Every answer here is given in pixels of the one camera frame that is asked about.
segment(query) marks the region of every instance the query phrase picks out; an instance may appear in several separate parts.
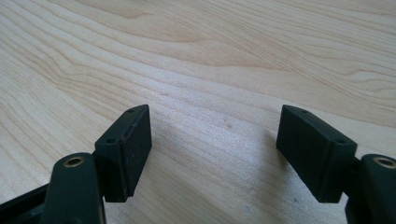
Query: wooden table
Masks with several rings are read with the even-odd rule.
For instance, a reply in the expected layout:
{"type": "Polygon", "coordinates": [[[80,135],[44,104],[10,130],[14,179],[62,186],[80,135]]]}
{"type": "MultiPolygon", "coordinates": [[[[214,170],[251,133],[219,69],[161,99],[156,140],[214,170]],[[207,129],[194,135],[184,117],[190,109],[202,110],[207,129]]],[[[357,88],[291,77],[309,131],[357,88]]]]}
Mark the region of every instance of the wooden table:
{"type": "Polygon", "coordinates": [[[297,105],[396,157],[392,0],[0,2],[0,203],[148,104],[153,148],[108,223],[346,223],[275,141],[297,105]]]}

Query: rectangular black block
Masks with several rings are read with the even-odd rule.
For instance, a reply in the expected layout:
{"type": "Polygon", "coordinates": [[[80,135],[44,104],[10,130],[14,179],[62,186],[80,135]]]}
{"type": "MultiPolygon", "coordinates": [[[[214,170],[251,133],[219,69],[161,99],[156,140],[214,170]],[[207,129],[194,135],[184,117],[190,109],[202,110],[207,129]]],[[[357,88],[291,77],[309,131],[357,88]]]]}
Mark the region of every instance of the rectangular black block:
{"type": "Polygon", "coordinates": [[[357,144],[312,113],[283,105],[276,139],[298,176],[321,203],[338,203],[357,144]]]}
{"type": "Polygon", "coordinates": [[[96,158],[107,202],[123,203],[134,196],[151,150],[149,106],[125,111],[96,141],[96,158]]]}

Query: black plastic arm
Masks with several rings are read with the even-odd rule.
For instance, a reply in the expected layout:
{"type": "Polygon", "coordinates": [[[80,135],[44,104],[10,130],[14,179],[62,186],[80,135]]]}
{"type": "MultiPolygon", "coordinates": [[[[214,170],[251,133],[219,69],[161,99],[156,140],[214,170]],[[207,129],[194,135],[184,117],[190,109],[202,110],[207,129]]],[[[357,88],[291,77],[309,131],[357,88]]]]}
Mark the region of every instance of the black plastic arm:
{"type": "Polygon", "coordinates": [[[0,205],[0,223],[106,223],[102,198],[134,195],[151,149],[149,106],[125,111],[95,143],[95,151],[57,161],[48,185],[0,205]]]}
{"type": "Polygon", "coordinates": [[[348,223],[396,223],[396,160],[354,157],[357,144],[312,113],[283,105],[276,139],[298,176],[320,203],[348,197],[348,223]]]}

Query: table surface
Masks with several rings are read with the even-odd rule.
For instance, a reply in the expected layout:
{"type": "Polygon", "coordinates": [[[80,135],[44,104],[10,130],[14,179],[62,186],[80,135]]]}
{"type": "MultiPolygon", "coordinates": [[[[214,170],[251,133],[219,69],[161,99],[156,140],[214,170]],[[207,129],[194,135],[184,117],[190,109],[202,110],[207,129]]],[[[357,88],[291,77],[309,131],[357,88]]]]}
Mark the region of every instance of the table surface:
{"type": "Polygon", "coordinates": [[[276,150],[296,105],[396,157],[393,0],[0,2],[0,203],[127,108],[153,148],[108,223],[346,223],[276,150]]]}

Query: black plastic part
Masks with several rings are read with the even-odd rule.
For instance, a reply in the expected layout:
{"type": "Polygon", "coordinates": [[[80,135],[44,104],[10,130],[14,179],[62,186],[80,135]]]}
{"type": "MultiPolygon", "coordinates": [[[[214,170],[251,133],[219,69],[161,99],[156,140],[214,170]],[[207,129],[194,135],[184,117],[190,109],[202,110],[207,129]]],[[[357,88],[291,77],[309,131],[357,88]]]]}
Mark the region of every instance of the black plastic part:
{"type": "Polygon", "coordinates": [[[102,197],[93,156],[66,156],[53,167],[40,223],[106,223],[102,197]]]}
{"type": "Polygon", "coordinates": [[[396,223],[396,160],[365,155],[359,176],[374,223],[396,223]]]}
{"type": "Polygon", "coordinates": [[[283,105],[276,139],[298,176],[320,203],[338,203],[343,172],[357,144],[312,113],[283,105]]]}
{"type": "Polygon", "coordinates": [[[125,111],[96,141],[96,159],[107,202],[124,203],[134,196],[151,149],[149,106],[125,111]]]}
{"type": "Polygon", "coordinates": [[[36,224],[44,209],[48,185],[27,192],[0,205],[0,223],[36,224]]]}
{"type": "Polygon", "coordinates": [[[351,199],[346,204],[346,220],[348,224],[373,223],[373,217],[367,203],[356,203],[351,199]]]}

